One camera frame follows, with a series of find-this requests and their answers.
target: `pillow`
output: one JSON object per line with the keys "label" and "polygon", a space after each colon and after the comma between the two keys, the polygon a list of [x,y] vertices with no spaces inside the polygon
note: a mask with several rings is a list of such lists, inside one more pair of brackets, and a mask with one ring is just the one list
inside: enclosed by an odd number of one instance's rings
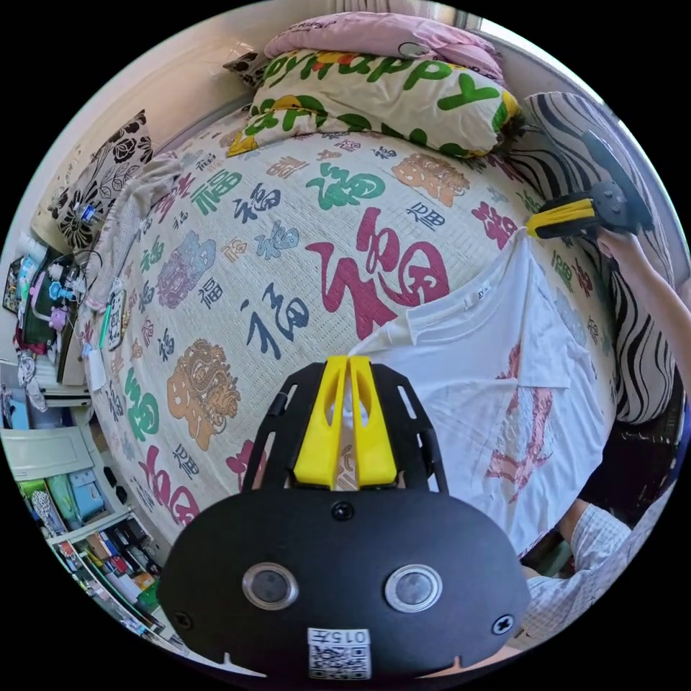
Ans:
{"label": "pillow", "polygon": [[470,158],[502,141],[518,113],[499,84],[441,60],[298,50],[269,63],[228,155],[316,131],[370,130]]}
{"label": "pillow", "polygon": [[48,207],[72,249],[88,248],[96,240],[94,229],[75,217],[75,208],[90,204],[98,213],[107,214],[125,183],[152,157],[151,137],[142,110],[92,154],[81,175]]}
{"label": "pillow", "polygon": [[341,12],[307,19],[271,39],[264,53],[275,58],[302,48],[444,60],[498,83],[504,81],[497,51],[489,41],[434,19],[407,14]]}
{"label": "pillow", "polygon": [[[672,262],[658,214],[621,136],[590,102],[575,94],[535,94],[525,100],[525,105],[538,127],[528,128],[512,142],[509,158],[514,169],[545,199],[555,199],[609,180],[610,174],[593,161],[578,138],[583,132],[592,130],[611,146],[647,203],[655,228],[653,232],[641,233],[638,239],[652,266],[674,285]],[[596,263],[613,294],[620,374],[617,419],[632,425],[652,420],[664,411],[672,396],[674,359],[667,342],[650,314],[636,302],[621,275],[610,272],[597,246],[584,238],[577,242]]]}
{"label": "pillow", "polygon": [[263,53],[245,53],[231,60],[223,67],[240,77],[240,80],[252,91],[256,91],[264,81],[264,70],[270,60]]}

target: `screw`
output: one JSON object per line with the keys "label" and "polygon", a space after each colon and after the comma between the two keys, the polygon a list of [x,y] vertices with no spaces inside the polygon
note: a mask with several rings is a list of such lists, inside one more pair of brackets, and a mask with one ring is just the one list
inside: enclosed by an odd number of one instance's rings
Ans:
{"label": "screw", "polygon": [[192,619],[189,618],[185,612],[175,612],[173,615],[173,619],[175,619],[175,623],[178,625],[179,628],[183,629],[184,631],[190,631],[192,628]]}
{"label": "screw", "polygon": [[503,617],[499,617],[492,624],[492,633],[495,636],[501,636],[506,633],[513,626],[513,617],[511,614],[504,614]]}
{"label": "screw", "polygon": [[355,509],[348,502],[338,502],[331,507],[331,515],[336,520],[350,520],[355,515]]}

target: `window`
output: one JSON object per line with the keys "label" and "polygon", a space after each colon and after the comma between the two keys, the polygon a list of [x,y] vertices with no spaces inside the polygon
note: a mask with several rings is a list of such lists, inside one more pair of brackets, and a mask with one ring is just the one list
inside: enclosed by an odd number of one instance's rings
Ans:
{"label": "window", "polygon": [[[469,16],[469,20],[473,19],[476,18],[473,16]],[[495,24],[494,22],[491,22],[488,19],[481,19],[477,17],[476,21],[477,23],[473,23],[474,27],[478,30],[488,34],[489,36],[495,36],[496,38],[499,38],[505,41],[506,43],[511,43],[515,45],[517,48],[522,48],[527,53],[530,53],[531,55],[540,58],[548,65],[553,67],[555,70],[558,70],[559,72],[565,74],[571,80],[576,82],[576,84],[578,84],[578,86],[580,86],[581,89],[583,89],[583,91],[586,91],[597,103],[604,105],[605,102],[600,98],[600,96],[597,93],[595,93],[595,91],[593,91],[575,72],[569,70],[569,68],[566,65],[560,63],[556,58],[553,58],[545,50],[542,50],[542,48],[539,48],[534,43],[531,43],[530,41],[519,36],[513,31],[505,29],[504,27],[499,26],[498,24]]]}

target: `curtain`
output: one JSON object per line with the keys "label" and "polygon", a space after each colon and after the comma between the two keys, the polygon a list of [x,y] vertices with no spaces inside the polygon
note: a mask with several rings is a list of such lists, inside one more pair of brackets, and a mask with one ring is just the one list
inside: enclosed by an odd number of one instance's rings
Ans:
{"label": "curtain", "polygon": [[396,12],[433,19],[438,4],[428,0],[336,0],[336,12]]}

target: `pink pillow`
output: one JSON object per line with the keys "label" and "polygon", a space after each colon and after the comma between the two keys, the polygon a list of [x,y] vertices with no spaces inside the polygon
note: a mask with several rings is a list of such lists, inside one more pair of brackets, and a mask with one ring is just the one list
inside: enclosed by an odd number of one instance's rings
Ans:
{"label": "pink pillow", "polygon": [[264,53],[275,58],[302,49],[443,60],[502,86],[504,82],[491,43],[462,29],[409,14],[342,12],[307,19],[272,38]]}

